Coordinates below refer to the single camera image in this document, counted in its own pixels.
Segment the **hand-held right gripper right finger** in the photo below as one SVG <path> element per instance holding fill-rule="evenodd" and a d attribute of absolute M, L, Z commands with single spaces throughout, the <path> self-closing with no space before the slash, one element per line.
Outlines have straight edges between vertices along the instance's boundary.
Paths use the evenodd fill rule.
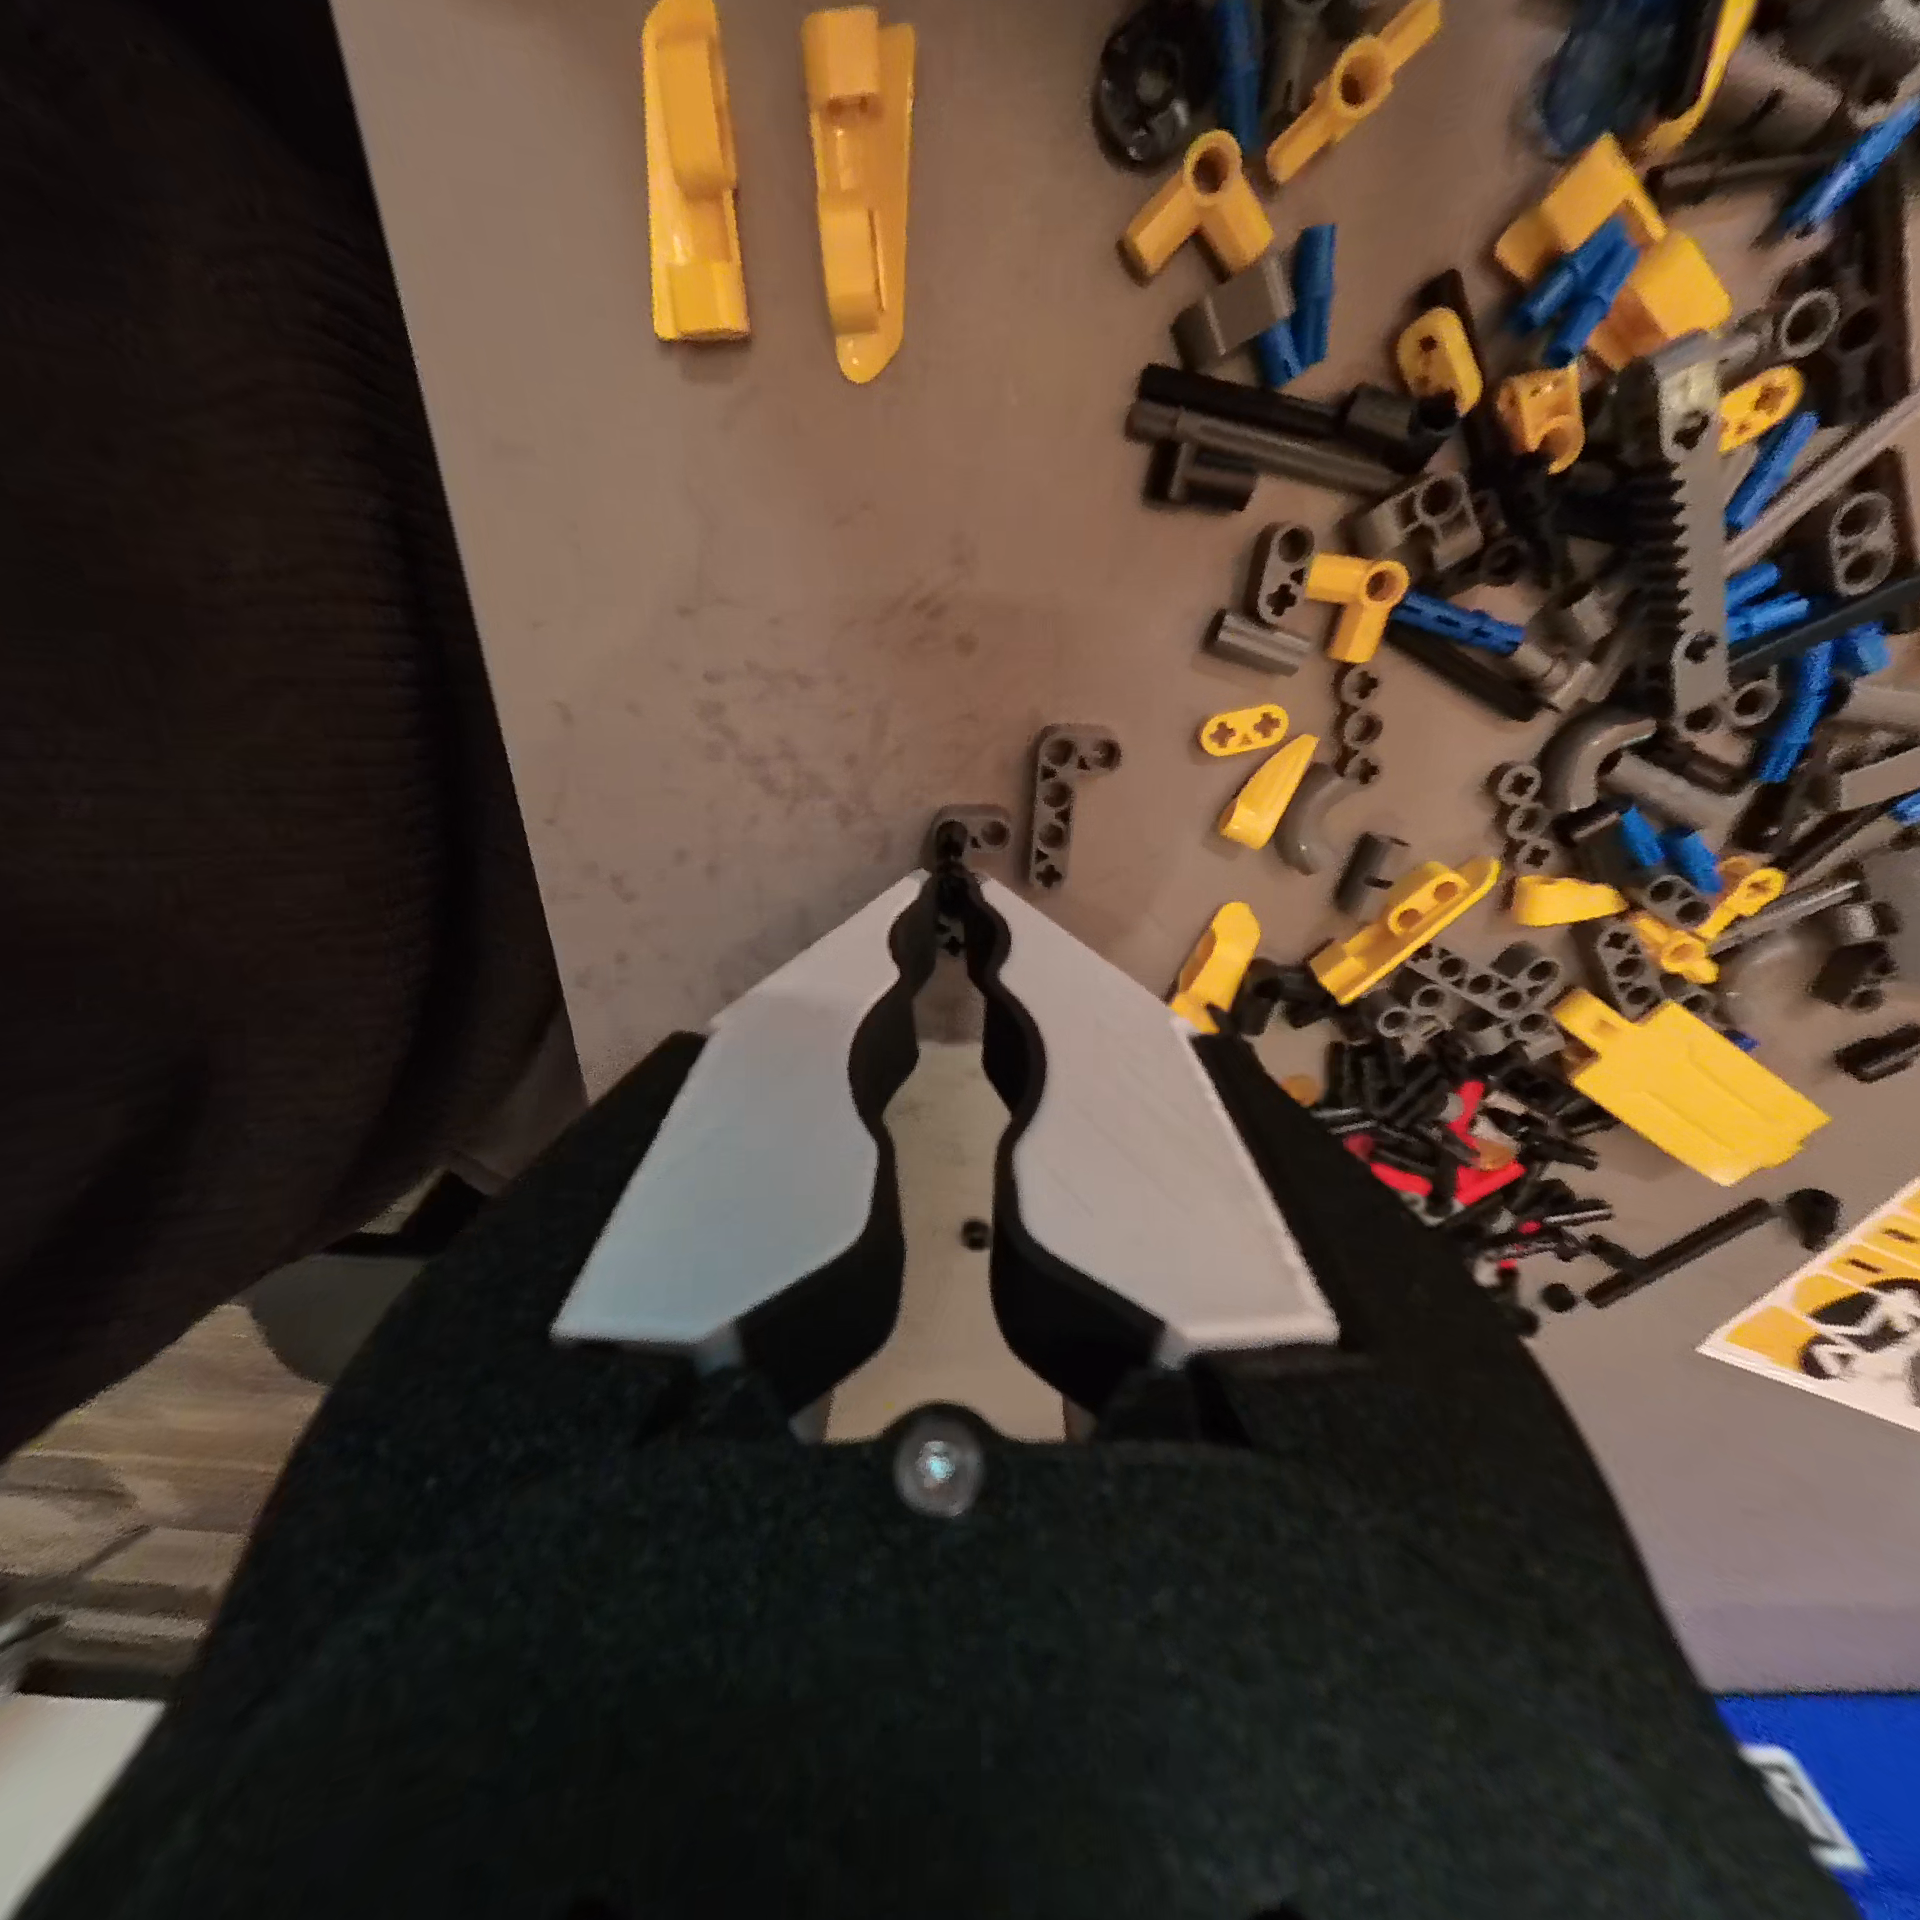
<path fill-rule="evenodd" d="M 1138 1377 L 1335 1353 L 1338 1312 L 1188 1022 L 997 880 L 965 880 L 965 944 L 1005 1106 L 992 1309 L 1021 1365 L 1105 1414 Z"/>

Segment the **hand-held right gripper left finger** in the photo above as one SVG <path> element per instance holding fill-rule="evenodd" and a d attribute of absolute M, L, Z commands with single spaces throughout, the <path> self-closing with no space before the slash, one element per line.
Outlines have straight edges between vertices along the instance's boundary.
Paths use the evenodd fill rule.
<path fill-rule="evenodd" d="M 741 1369 L 809 1409 L 891 1335 L 885 1112 L 920 1063 L 940 888 L 912 871 L 715 1016 L 551 1337 Z"/>

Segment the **pile of black red pins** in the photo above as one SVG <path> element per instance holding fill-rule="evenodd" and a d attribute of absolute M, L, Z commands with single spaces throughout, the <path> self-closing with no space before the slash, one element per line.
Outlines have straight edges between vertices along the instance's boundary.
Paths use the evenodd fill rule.
<path fill-rule="evenodd" d="M 1281 1089 L 1535 1337 L 1585 1305 L 1571 1266 L 1613 1208 L 1577 1186 L 1619 1121 L 1515 1054 L 1344 1038 Z"/>

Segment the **dark grey bent beam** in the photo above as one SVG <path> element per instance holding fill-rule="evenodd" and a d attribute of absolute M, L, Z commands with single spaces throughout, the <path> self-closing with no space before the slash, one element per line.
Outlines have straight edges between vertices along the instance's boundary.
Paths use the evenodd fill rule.
<path fill-rule="evenodd" d="M 941 957 L 965 958 L 968 928 L 955 914 L 960 871 L 973 879 L 1005 875 L 1015 855 L 1015 821 L 1005 807 L 992 802 L 955 802 L 941 807 L 927 835 L 924 865 L 938 880 L 938 939 Z"/>
<path fill-rule="evenodd" d="M 1050 726 L 1031 758 L 1025 883 L 1050 897 L 1069 875 L 1076 802 L 1089 782 L 1121 769 L 1121 742 L 1106 728 Z"/>

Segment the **pile of mixed brick parts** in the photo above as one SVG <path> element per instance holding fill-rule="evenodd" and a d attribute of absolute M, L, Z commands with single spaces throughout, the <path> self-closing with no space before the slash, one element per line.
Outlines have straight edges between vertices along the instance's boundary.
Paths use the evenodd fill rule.
<path fill-rule="evenodd" d="M 1124 431 L 1146 499 L 1242 512 L 1265 478 L 1347 497 L 1331 536 L 1263 529 L 1212 659 L 1288 678 L 1325 608 L 1335 729 L 1216 713 L 1256 754 L 1216 832 L 1297 873 L 1381 778 L 1388 646 L 1513 726 L 1488 778 L 1498 855 L 1419 865 L 1367 832 L 1359 928 L 1305 967 L 1220 909 L 1171 1007 L 1202 1033 L 1333 1021 L 1313 1117 L 1463 1234 L 1562 1210 L 1619 1126 L 1716 1184 L 1826 1121 L 1755 1054 L 1741 971 L 1820 927 L 1811 998 L 1916 995 L 1916 426 L 1908 209 L 1916 5 L 1583 5 L 1536 130 L 1563 162 L 1499 232 L 1511 303 L 1480 327 L 1428 277 L 1399 385 L 1298 397 L 1329 361 L 1338 229 L 1276 235 L 1263 191 L 1362 129 L 1443 5 L 1138 5 L 1105 40 L 1096 134 L 1168 178 L 1121 257 L 1202 245 L 1218 285 L 1171 325 Z"/>

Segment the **person's grey trousers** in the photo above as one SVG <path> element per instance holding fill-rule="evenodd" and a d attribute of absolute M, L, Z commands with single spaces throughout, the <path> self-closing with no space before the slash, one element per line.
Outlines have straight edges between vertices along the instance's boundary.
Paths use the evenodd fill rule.
<path fill-rule="evenodd" d="M 516 1085 L 416 1189 L 336 1239 L 331 1258 L 433 1258 L 588 1106 L 585 1074 L 567 1008 L 557 1008 Z"/>

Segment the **black axle rod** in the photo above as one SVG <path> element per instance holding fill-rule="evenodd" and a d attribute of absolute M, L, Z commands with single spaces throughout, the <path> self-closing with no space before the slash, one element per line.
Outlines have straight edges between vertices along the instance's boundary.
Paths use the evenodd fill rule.
<path fill-rule="evenodd" d="M 1604 1264 L 1604 1275 L 1585 1293 L 1583 1302 L 1595 1310 L 1617 1305 L 1658 1281 L 1665 1281 L 1671 1274 L 1677 1274 L 1719 1248 L 1755 1233 L 1779 1218 L 1779 1215 L 1781 1210 L 1776 1202 L 1768 1199 L 1752 1199 L 1704 1221 L 1689 1233 L 1669 1239 L 1649 1256 L 1635 1256 L 1619 1242 L 1600 1234 L 1587 1238 L 1583 1251 Z"/>

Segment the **yellow ribbed panel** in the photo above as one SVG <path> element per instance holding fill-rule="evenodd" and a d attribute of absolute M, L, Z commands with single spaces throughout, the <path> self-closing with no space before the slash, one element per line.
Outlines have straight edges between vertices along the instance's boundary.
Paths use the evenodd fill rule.
<path fill-rule="evenodd" d="M 1733 1189 L 1793 1162 L 1829 1123 L 1752 1054 L 1666 1001 L 1627 1021 L 1592 992 L 1553 1008 L 1568 1085 L 1669 1160 Z"/>

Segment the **yellow grey sticker sheet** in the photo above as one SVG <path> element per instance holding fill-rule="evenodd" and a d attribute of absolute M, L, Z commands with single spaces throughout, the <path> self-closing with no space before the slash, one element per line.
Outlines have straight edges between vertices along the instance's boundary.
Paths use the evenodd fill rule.
<path fill-rule="evenodd" d="M 1919 1434 L 1919 1183 L 1739 1310 L 1697 1353 Z"/>

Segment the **grey gear rack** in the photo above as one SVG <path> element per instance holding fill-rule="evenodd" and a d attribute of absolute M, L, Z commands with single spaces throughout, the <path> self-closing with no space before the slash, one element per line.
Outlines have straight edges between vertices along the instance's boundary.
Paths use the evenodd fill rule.
<path fill-rule="evenodd" d="M 1640 689 L 1671 736 L 1699 742 L 1727 723 L 1733 702 L 1719 338 L 1697 329 L 1627 366 L 1617 432 Z"/>

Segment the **yellow curved panel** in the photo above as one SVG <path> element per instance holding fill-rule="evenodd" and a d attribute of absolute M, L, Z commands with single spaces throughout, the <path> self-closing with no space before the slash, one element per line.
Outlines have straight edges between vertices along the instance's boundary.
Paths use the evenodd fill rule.
<path fill-rule="evenodd" d="M 876 7 L 829 7 L 803 19 L 801 53 L 833 351 L 866 386 L 906 336 L 920 42 Z"/>
<path fill-rule="evenodd" d="M 715 2 L 656 2 L 640 30 L 656 336 L 752 336 L 736 227 L 736 136 Z"/>

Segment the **black pulley wheel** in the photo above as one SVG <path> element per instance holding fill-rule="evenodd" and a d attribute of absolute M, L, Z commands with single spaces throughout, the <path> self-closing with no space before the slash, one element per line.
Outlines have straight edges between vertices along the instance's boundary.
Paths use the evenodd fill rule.
<path fill-rule="evenodd" d="M 1194 2 L 1141 2 L 1105 40 L 1091 89 L 1106 155 L 1137 173 L 1178 159 L 1212 107 L 1216 56 Z"/>

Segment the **clear blue round dish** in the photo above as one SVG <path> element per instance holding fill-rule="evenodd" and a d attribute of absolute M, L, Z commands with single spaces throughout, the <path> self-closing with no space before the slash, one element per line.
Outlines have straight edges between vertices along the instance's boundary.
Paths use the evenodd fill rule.
<path fill-rule="evenodd" d="M 1538 107 L 1545 123 L 1602 123 L 1644 94 L 1644 63 L 1660 70 L 1666 2 L 1562 5 L 1565 35 L 1548 61 Z"/>

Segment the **white pedestal cabinet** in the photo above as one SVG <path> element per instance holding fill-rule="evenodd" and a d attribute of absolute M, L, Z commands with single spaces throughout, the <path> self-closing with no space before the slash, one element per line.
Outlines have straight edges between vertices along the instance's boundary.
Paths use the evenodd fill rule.
<path fill-rule="evenodd" d="M 2 1917 L 23 1906 L 164 1707 L 148 1673 L 68 1662 L 63 1626 L 44 1611 L 5 1615 Z"/>

